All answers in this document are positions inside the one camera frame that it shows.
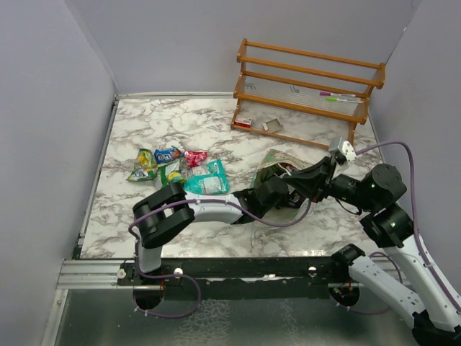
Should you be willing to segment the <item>white paper bag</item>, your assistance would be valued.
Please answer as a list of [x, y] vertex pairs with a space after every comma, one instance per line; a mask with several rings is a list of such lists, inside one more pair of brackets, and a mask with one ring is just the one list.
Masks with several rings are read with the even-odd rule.
[[[260, 165], [258, 165], [250, 188], [257, 191], [261, 190], [262, 192], [269, 192], [269, 190], [273, 189], [278, 191], [279, 188], [270, 183], [273, 177], [282, 179], [309, 166], [310, 163], [302, 159], [272, 148], [268, 150]], [[305, 197], [295, 192], [295, 189], [288, 185], [287, 195], [279, 201], [278, 205], [273, 205], [266, 213], [270, 217], [280, 214], [283, 222], [287, 221], [289, 216], [291, 217], [289, 223], [298, 222], [302, 219], [301, 216], [298, 216], [298, 213], [304, 202]]]

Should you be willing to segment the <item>pink snack packet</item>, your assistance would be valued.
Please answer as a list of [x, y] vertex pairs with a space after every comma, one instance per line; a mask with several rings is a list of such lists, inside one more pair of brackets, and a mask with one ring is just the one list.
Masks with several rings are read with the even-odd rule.
[[188, 168], [194, 168], [207, 159], [207, 152], [186, 150], [184, 152], [184, 159]]

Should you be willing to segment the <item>blue M&M packet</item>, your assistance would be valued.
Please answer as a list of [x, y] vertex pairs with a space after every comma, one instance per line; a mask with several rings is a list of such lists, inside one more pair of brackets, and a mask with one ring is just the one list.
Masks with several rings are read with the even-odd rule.
[[168, 164], [184, 156], [183, 152], [175, 146], [167, 149], [156, 149], [153, 155], [157, 165], [159, 166]]

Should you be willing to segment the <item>yellow green snack packet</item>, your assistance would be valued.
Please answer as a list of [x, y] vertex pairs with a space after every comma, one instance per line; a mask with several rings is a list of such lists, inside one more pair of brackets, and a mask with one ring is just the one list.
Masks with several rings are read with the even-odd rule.
[[154, 180], [157, 176], [158, 165], [153, 152], [140, 148], [135, 159], [133, 170], [126, 178], [128, 182], [145, 182]]

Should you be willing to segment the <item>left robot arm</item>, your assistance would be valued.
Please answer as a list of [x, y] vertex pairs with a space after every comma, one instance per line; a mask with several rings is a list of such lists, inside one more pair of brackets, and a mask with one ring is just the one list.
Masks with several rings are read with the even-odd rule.
[[280, 177], [271, 177], [257, 188], [228, 195], [198, 195], [172, 183], [133, 206], [138, 228], [138, 263], [134, 276], [143, 284], [154, 283], [161, 267], [164, 245], [191, 223], [246, 224], [261, 221], [273, 208], [288, 204], [290, 189]]

